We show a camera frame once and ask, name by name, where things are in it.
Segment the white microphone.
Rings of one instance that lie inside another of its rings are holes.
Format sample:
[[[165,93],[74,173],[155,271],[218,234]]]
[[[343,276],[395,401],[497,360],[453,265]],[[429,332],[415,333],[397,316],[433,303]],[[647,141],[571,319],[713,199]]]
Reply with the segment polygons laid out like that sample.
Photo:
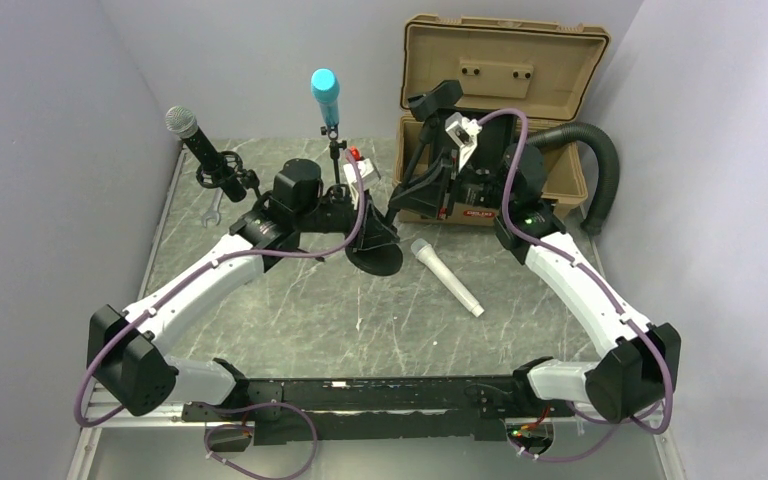
[[[480,302],[441,260],[429,242],[424,239],[417,239],[411,244],[411,251],[415,258],[436,276],[471,315],[479,318],[485,312]]]

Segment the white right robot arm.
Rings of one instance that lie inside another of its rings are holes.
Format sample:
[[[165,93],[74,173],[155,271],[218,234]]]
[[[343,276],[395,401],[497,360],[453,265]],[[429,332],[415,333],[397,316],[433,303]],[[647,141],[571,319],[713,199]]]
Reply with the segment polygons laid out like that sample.
[[[494,228],[517,261],[537,274],[583,326],[596,363],[534,360],[515,371],[511,401],[534,415],[550,400],[592,406],[600,422],[633,422],[653,434],[673,414],[681,350],[669,323],[652,324],[629,306],[579,251],[573,237],[541,197],[546,173],[540,151],[523,142],[504,153],[495,187],[501,193]]]

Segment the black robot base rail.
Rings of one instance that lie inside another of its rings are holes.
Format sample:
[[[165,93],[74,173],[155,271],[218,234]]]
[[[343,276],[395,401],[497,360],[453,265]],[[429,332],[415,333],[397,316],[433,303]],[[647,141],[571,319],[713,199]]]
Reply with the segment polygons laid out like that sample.
[[[544,425],[572,412],[540,400],[514,375],[256,379],[217,406],[188,402],[190,423],[245,421],[257,446],[310,439],[470,437],[502,441],[504,425]]]

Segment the black round base mic stand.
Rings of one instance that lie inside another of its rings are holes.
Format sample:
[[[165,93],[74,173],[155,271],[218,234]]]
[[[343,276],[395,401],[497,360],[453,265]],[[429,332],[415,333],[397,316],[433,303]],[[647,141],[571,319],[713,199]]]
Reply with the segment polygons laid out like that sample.
[[[418,175],[416,168],[426,147],[442,130],[441,112],[453,109],[462,96],[459,81],[443,80],[432,90],[408,98],[411,115],[422,124],[418,144],[401,171],[401,180],[390,195],[386,211],[368,204],[361,232],[346,249],[348,260],[363,272],[386,277],[400,271],[403,254],[394,224],[399,212],[409,211],[432,219],[446,212],[444,201],[457,161],[450,152],[442,153],[422,174]]]

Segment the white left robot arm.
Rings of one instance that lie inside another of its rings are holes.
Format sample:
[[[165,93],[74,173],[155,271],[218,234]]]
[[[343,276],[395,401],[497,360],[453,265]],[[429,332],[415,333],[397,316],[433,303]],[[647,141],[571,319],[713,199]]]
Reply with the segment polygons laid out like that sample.
[[[320,166],[291,159],[275,175],[271,190],[231,224],[195,264],[122,312],[106,305],[91,317],[89,374],[121,410],[143,416],[167,400],[196,400],[224,420],[247,406],[243,377],[215,360],[200,364],[173,358],[169,351],[204,313],[233,291],[269,272],[284,258],[307,258],[304,233],[341,234],[343,242],[322,260],[343,252],[361,271],[391,276],[402,267],[396,229],[375,207],[370,189],[380,179],[373,161],[349,158],[346,181],[323,186]]]

